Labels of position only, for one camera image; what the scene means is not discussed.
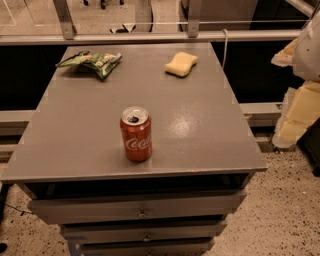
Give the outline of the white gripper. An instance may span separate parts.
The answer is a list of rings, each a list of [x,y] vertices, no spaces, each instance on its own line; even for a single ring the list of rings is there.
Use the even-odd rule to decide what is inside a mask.
[[[302,30],[297,40],[292,40],[273,56],[271,63],[287,67],[306,80],[301,87],[289,87],[277,121],[272,144],[287,149],[297,143],[320,118],[320,12]]]

